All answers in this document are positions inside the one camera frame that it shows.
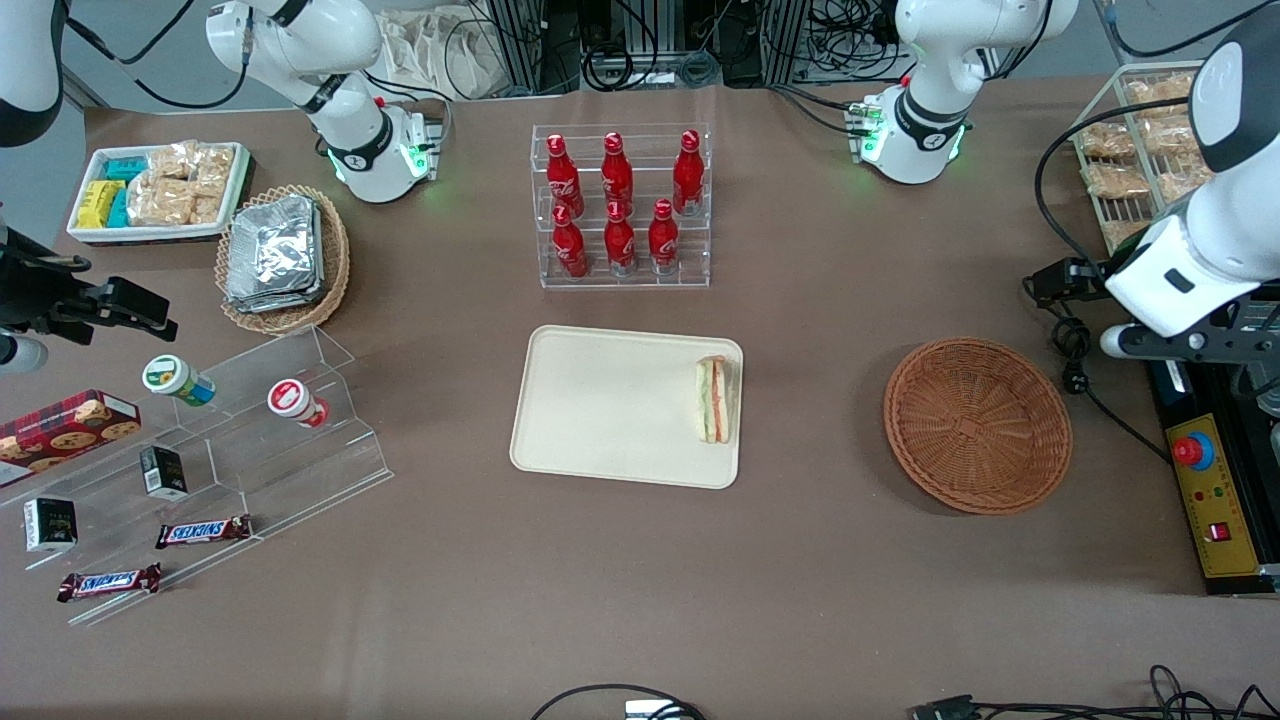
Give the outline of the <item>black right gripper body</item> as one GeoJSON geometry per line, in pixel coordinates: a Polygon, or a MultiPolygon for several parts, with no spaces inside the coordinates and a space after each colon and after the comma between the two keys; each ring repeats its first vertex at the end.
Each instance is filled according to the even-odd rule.
{"type": "Polygon", "coordinates": [[[65,319],[64,302],[78,304],[92,284],[78,279],[92,263],[63,256],[18,231],[4,231],[1,242],[1,327],[15,333],[35,332],[61,338],[91,338],[88,323],[65,319]]]}

